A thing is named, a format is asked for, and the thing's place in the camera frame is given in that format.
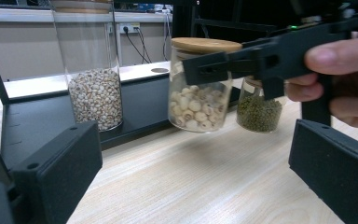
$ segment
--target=power outlet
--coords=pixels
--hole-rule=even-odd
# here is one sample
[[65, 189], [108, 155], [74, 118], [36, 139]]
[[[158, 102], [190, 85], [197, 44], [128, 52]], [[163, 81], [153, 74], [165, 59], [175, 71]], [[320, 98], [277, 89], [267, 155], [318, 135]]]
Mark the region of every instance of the power outlet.
[[120, 24], [121, 34], [126, 34], [126, 32], [124, 31], [124, 27], [127, 27], [129, 29], [129, 34], [138, 33], [138, 31], [136, 31], [136, 28], [141, 28], [141, 23], [139, 22], [121, 23]]

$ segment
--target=glass jar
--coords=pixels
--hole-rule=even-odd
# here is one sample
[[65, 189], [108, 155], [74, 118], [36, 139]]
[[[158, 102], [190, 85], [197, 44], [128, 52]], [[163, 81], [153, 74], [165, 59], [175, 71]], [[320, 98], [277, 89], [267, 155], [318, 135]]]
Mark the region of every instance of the glass jar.
[[271, 133], [278, 127], [286, 98], [264, 100], [261, 81], [246, 77], [241, 86], [237, 107], [237, 123], [257, 133]]
[[172, 57], [169, 87], [169, 121], [176, 127], [195, 133], [216, 131], [224, 124], [232, 79], [189, 86], [182, 60], [219, 51], [241, 49], [235, 42], [179, 37], [172, 39]]
[[117, 127], [123, 113], [113, 1], [50, 3], [76, 122]]

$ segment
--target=human hand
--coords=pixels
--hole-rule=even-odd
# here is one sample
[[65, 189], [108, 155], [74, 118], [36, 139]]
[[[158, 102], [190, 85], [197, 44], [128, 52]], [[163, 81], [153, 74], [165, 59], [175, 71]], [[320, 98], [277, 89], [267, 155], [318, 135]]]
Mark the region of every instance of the human hand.
[[318, 99], [324, 90], [317, 82], [316, 73], [334, 75], [330, 112], [358, 128], [358, 38], [310, 49], [305, 55], [305, 64], [315, 73], [289, 79], [286, 85], [289, 99], [297, 102]]

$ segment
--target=green beans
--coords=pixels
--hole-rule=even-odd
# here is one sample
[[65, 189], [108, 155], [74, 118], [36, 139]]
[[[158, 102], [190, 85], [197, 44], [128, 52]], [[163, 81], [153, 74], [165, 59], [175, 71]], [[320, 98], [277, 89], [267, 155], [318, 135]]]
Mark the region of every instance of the green beans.
[[246, 96], [240, 99], [237, 108], [237, 122], [243, 128], [270, 133], [276, 130], [282, 112], [277, 100], [264, 101], [263, 96]]

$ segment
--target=wooden table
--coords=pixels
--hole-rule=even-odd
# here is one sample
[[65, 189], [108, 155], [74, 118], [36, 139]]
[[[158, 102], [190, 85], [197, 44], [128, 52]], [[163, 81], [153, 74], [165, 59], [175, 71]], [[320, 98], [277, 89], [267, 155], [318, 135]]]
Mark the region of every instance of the wooden table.
[[170, 128], [107, 149], [68, 223], [342, 223], [289, 168], [299, 117], [289, 101], [275, 133], [252, 133], [231, 108], [214, 133]]

